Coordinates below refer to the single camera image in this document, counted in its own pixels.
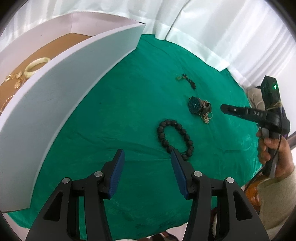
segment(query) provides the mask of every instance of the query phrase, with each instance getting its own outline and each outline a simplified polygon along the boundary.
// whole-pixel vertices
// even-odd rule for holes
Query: green tablecloth
[[[186,80],[176,81],[183,73],[196,90]],[[212,104],[209,124],[190,114],[191,96]],[[122,148],[126,162],[118,190],[105,201],[113,239],[137,239],[182,225],[191,201],[180,194],[170,156],[157,140],[161,121],[175,119],[183,125],[194,142],[189,161],[209,177],[231,176],[243,185],[260,166],[256,125],[224,115],[222,103],[248,106],[227,70],[218,72],[178,45],[142,35],[137,49],[100,80],[58,134],[38,176],[31,208],[9,215],[29,228],[62,178],[86,178]],[[172,127],[165,133],[175,148],[186,149]],[[85,239],[83,205],[80,226]]]

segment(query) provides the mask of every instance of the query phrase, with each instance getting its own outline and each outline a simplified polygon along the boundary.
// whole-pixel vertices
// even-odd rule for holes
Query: human hand
[[[278,139],[263,138],[261,130],[256,133],[258,140],[258,159],[261,164],[265,164],[271,159],[267,148],[277,150],[279,145]],[[275,177],[284,179],[289,176],[294,170],[294,163],[292,153],[288,141],[282,137],[281,145],[279,147],[279,159],[276,167]]]

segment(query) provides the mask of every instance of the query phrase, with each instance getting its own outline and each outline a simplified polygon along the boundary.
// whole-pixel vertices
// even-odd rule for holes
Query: metal bolt
[[[62,180],[62,183],[66,184],[70,181],[70,178],[68,177],[65,177],[63,180]]]
[[[94,173],[95,177],[101,177],[103,173],[101,171],[97,171]]]
[[[196,177],[201,177],[202,176],[202,173],[200,171],[195,171],[193,173],[193,175],[196,176]]]
[[[226,178],[226,181],[229,183],[234,183],[234,179],[232,177]]]

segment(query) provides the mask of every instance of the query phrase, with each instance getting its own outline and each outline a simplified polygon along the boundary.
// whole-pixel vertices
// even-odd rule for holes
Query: beaded bracelet
[[[193,148],[193,141],[190,140],[190,136],[187,134],[187,131],[183,129],[181,124],[178,124],[176,120],[165,120],[159,124],[157,128],[158,139],[161,141],[161,145],[166,148],[167,152],[170,154],[172,150],[175,148],[170,145],[169,141],[165,139],[164,128],[167,126],[173,126],[175,129],[183,136],[188,149],[185,154],[182,155],[184,161],[187,161],[189,157],[192,156]]]

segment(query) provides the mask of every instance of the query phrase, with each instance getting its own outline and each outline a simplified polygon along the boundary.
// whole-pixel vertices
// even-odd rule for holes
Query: black cable
[[[282,118],[283,118],[283,109],[282,107],[280,107],[280,116],[279,116],[279,121],[280,121],[280,125],[281,125],[281,135],[280,135],[280,138],[279,138],[279,145],[278,145],[278,148],[275,152],[275,154],[273,155],[273,157],[269,160],[269,161],[273,161],[276,157],[276,155],[278,154],[279,152],[279,147],[281,146],[281,138],[283,136],[283,125],[282,125]],[[262,172],[263,168],[261,168],[256,174],[255,176],[249,181],[249,183],[247,184],[245,190],[244,190],[244,193],[246,193],[247,189],[249,188],[249,186],[252,184],[252,182],[259,176],[259,174]]]

